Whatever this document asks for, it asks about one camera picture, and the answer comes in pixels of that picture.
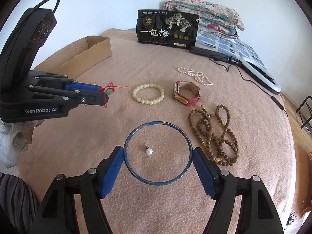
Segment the white gloved left hand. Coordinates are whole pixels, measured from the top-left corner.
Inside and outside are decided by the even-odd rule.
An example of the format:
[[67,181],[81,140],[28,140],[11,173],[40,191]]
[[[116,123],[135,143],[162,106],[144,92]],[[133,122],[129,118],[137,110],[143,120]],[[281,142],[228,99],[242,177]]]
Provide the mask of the white gloved left hand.
[[6,123],[1,120],[1,162],[6,168],[16,166],[21,152],[32,144],[34,128],[45,120],[26,121],[24,123]]

